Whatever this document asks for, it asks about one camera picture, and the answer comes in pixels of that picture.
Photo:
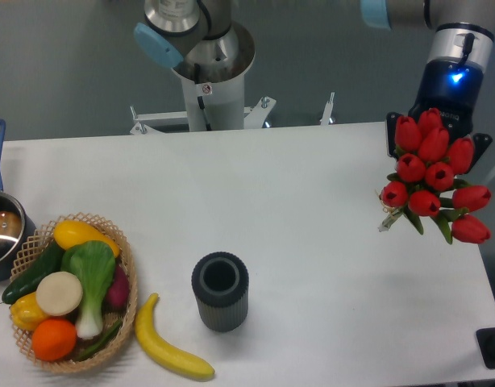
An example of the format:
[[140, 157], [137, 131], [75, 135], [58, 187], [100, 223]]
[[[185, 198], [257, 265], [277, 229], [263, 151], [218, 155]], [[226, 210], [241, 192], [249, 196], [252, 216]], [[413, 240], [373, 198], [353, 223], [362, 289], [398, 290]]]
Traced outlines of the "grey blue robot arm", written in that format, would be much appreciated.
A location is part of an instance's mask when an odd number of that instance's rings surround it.
[[[451, 139], [469, 138], [481, 156], [492, 143], [473, 130], [472, 115], [495, 40], [495, 1], [362, 1], [371, 27], [424, 25], [435, 31], [410, 115], [440, 111]], [[244, 76], [255, 58], [250, 33], [228, 1], [147, 1], [135, 41], [180, 79], [191, 131], [256, 129], [274, 107], [244, 105]]]

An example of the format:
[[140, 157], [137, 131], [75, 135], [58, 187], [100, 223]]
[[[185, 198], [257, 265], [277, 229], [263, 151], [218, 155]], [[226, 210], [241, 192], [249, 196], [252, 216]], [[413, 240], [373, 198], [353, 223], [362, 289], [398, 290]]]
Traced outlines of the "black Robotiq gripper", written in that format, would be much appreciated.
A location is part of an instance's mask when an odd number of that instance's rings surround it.
[[[459, 66], [447, 60], [429, 62], [423, 72], [417, 97], [408, 115], [416, 120], [431, 109], [439, 110], [442, 123], [451, 136], [466, 136], [472, 132], [472, 115], [479, 96], [484, 73], [472, 66]], [[395, 133], [401, 114], [389, 112], [385, 117], [386, 147], [389, 157], [397, 157]], [[472, 135], [474, 154], [469, 171], [493, 143], [485, 133]]]

